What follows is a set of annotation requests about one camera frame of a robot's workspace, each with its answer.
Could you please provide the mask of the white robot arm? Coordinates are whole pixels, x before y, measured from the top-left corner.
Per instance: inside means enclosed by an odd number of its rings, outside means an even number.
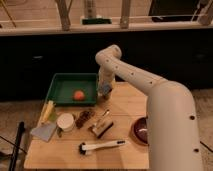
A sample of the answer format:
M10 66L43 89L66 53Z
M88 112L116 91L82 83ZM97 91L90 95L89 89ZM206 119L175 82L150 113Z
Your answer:
M119 46L95 55L100 79L114 76L147 96L150 171L204 171L194 98L183 84L168 80L121 60Z

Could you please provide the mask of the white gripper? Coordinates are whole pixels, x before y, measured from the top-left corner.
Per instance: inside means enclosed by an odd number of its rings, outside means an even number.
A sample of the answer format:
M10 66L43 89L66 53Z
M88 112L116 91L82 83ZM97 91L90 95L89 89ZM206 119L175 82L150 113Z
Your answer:
M106 100L111 97L114 89L115 78L113 76L100 76L98 80L98 93Z

